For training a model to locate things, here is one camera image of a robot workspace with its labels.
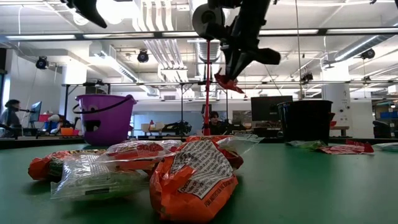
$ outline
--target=black trash can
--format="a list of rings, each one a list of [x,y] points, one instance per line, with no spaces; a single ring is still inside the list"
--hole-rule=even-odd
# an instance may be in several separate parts
[[[328,100],[301,100],[278,104],[285,142],[329,142],[330,111]]]

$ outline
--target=black mount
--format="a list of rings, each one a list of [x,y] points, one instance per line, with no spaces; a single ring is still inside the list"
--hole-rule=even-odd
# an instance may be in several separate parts
[[[225,75],[228,80],[236,77],[252,62],[278,65],[280,54],[272,49],[259,49],[259,32],[266,24],[264,20],[271,0],[216,1],[208,0],[212,10],[219,7],[240,7],[239,14],[230,26],[211,20],[204,24],[198,35],[204,39],[218,39],[226,60]]]

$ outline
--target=orange bin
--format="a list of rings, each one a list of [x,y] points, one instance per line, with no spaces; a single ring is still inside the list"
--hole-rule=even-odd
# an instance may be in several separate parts
[[[73,128],[61,128],[62,136],[73,136]]]

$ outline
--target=bucket handle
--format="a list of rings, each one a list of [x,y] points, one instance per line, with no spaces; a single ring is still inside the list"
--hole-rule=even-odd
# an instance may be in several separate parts
[[[117,106],[119,106],[119,105],[122,105],[123,103],[125,103],[125,102],[127,102],[127,101],[129,101],[129,100],[131,100],[131,99],[133,99],[133,97],[132,97],[131,95],[129,95],[129,96],[127,96],[124,100],[120,101],[119,103],[116,103],[116,104],[111,105],[111,106],[107,106],[107,107],[105,107],[105,108],[101,108],[101,109],[98,109],[98,110],[91,110],[91,111],[75,111],[75,109],[79,106],[79,105],[76,105],[76,106],[73,107],[72,111],[73,111],[73,113],[75,113],[75,114],[92,114],[92,113],[99,113],[99,112],[103,112],[103,111],[110,110],[110,109],[115,108],[115,107],[117,107]]]

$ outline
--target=lab workbench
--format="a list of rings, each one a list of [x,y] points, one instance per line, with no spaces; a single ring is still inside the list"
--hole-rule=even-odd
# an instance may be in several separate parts
[[[0,150],[1,223],[160,223],[148,190],[105,202],[56,201],[48,182],[27,174],[34,157],[84,148]],[[334,156],[259,144],[243,159],[239,184],[212,223],[398,223],[398,153]]]

